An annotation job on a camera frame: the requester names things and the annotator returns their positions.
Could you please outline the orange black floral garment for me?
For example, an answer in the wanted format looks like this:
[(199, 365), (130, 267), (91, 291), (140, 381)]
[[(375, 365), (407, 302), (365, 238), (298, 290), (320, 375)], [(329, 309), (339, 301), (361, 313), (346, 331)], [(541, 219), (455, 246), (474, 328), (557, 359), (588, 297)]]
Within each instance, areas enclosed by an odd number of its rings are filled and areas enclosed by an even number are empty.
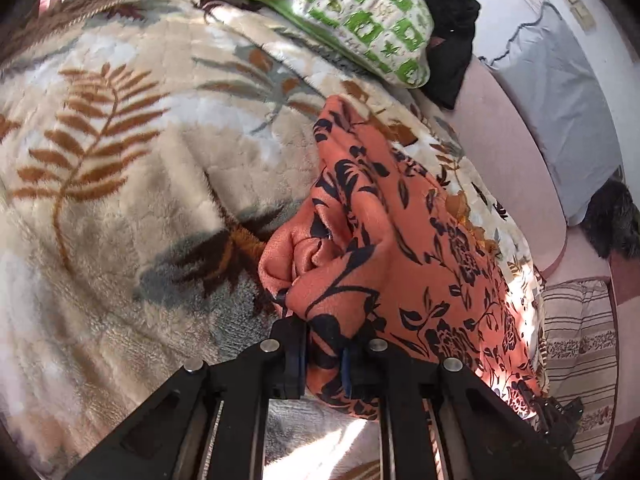
[(327, 99), (312, 133), (319, 177), (258, 266), (278, 311), (310, 326), (308, 389), (337, 411), (375, 419), (375, 397), (347, 382), (347, 347), (368, 330), (417, 359), (460, 360), (532, 416), (522, 391), (539, 382), (495, 246), (347, 100)]

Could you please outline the striped pink pillow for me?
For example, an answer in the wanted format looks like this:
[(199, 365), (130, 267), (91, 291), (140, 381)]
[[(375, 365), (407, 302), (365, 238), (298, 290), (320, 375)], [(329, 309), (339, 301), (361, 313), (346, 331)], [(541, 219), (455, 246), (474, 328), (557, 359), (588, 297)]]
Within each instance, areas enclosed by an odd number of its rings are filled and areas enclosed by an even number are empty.
[(615, 414), (617, 330), (608, 284), (570, 281), (544, 289), (544, 338), (549, 393), (561, 403), (578, 398), (584, 414), (570, 466), (583, 479), (600, 476)]

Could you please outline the dark furry cushion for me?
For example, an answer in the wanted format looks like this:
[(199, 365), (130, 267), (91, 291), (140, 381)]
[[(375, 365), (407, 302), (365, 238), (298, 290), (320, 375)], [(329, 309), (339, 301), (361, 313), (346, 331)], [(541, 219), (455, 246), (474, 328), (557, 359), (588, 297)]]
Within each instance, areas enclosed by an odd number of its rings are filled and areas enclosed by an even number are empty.
[(623, 182), (608, 179), (593, 194), (580, 226), (600, 258), (639, 257), (639, 209)]

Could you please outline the pink bed headboard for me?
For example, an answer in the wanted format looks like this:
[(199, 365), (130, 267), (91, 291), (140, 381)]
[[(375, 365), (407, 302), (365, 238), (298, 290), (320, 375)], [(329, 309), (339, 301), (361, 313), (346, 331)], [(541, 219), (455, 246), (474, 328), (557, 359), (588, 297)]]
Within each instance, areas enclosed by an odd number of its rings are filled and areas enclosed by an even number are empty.
[(477, 58), (465, 72), (454, 109), (444, 115), (488, 190), (523, 232), (536, 268), (550, 278), (566, 244), (559, 197), (525, 122)]

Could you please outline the cream leaf pattern blanket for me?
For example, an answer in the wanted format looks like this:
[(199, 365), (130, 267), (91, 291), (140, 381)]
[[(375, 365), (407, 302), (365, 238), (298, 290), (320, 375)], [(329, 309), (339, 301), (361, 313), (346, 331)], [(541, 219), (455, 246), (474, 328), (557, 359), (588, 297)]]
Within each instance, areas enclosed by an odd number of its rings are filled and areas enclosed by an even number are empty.
[(265, 336), (259, 256), (317, 179), (331, 94), (496, 254), (546, 384), (526, 238), (420, 91), (250, 0), (70, 0), (1, 51), (1, 433), (29, 472), (64, 477), (184, 359)]

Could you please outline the grey pillow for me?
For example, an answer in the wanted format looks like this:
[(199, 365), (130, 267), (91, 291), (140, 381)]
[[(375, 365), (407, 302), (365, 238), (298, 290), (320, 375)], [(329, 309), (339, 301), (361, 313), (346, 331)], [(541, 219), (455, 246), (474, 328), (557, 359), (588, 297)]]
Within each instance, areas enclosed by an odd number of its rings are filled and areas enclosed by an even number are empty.
[(596, 74), (558, 9), (545, 2), (503, 52), (482, 63), (510, 98), (541, 152), (570, 226), (622, 168), (614, 122)]

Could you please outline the black cloth on pillow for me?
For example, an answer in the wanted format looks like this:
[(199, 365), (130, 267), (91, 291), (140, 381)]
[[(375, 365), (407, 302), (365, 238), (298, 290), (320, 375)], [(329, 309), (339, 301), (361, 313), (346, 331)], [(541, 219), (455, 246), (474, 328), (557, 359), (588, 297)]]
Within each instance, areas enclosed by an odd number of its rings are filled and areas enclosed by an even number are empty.
[(453, 110), (473, 54), (477, 0), (424, 0), (434, 20), (426, 54), (430, 79), (421, 91), (436, 105)]

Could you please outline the white wall switch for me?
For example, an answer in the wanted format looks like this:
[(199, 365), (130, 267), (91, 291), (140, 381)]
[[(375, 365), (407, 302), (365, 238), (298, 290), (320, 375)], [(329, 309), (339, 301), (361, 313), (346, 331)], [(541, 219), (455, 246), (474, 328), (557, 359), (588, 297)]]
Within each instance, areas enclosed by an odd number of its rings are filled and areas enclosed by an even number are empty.
[(591, 32), (597, 27), (596, 20), (582, 0), (564, 0), (570, 13), (584, 32)]

